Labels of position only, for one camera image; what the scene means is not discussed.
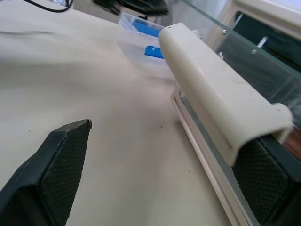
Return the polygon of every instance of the white tabletop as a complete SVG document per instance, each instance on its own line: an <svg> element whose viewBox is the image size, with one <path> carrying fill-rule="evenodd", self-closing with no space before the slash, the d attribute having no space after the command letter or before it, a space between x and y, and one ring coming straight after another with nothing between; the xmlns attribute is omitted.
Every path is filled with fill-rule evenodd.
<svg viewBox="0 0 301 226"><path fill-rule="evenodd" d="M48 133L90 118L69 226L229 225L170 103L168 68L136 64L118 25L0 2L0 188Z"/></svg>

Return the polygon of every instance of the blue plastic piece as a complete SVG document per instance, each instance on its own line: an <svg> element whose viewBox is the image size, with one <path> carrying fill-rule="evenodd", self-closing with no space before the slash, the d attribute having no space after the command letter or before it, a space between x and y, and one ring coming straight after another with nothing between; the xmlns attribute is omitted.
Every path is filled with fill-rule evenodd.
<svg viewBox="0 0 301 226"><path fill-rule="evenodd" d="M159 47L147 46L144 54L147 56L164 59L164 57L161 53L161 49Z"/></svg>
<svg viewBox="0 0 301 226"><path fill-rule="evenodd" d="M140 22L133 22L132 25L141 33L148 34L157 38L159 37L160 30L158 29L149 27L148 25L142 24Z"/></svg>

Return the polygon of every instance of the black cable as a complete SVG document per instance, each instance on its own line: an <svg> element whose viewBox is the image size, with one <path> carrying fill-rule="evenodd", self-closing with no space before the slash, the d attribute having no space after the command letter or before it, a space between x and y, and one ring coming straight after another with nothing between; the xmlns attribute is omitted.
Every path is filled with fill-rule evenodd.
<svg viewBox="0 0 301 226"><path fill-rule="evenodd" d="M36 7L39 7L39 8L41 8L41 9L44 9L44 10L49 11L49 12L53 12L53 13L63 13L63 12L65 12L65 11L67 11L68 9L70 9L70 7L72 6L74 0L72 0L71 4L69 4L68 7L63 8L63 9L47 8L47 7L42 6L42 5L40 5L40 4L38 4L38 3L34 2L34 1L31 1L31 0L23 0L23 1L26 1L26 2L32 4L32 5L36 6Z"/></svg>

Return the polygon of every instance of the screw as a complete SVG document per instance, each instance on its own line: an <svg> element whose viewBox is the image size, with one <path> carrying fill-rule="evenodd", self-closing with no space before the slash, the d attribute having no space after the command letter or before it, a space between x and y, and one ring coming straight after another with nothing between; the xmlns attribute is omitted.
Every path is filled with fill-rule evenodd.
<svg viewBox="0 0 301 226"><path fill-rule="evenodd" d="M222 55L222 52L218 53L218 55L220 56L220 58L223 60L224 56Z"/></svg>

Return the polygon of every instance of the black rubber pad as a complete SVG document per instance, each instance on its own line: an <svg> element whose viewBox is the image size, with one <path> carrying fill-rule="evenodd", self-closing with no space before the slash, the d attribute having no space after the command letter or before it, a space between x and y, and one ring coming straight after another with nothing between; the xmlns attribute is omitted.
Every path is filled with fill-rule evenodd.
<svg viewBox="0 0 301 226"><path fill-rule="evenodd" d="M1 226L64 226L81 179L91 120L52 131L0 192Z"/></svg>
<svg viewBox="0 0 301 226"><path fill-rule="evenodd" d="M244 145L233 173L262 226L301 225L301 164L272 135Z"/></svg>

